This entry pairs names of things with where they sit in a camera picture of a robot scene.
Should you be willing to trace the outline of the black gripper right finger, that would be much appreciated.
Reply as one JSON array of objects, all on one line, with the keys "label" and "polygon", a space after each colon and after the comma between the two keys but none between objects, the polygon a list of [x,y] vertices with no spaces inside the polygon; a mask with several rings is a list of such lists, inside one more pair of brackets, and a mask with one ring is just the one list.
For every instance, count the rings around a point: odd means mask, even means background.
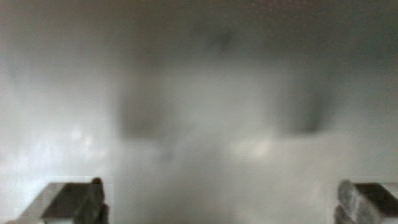
[{"label": "black gripper right finger", "polygon": [[340,182],[335,224],[398,224],[398,183]]}]

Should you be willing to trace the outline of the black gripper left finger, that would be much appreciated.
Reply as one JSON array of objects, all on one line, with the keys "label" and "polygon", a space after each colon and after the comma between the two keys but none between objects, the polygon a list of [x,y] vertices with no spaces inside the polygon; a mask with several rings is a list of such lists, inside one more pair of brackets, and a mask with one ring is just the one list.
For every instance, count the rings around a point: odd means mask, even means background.
[{"label": "black gripper left finger", "polygon": [[109,224],[102,178],[51,183],[24,211],[24,224]]}]

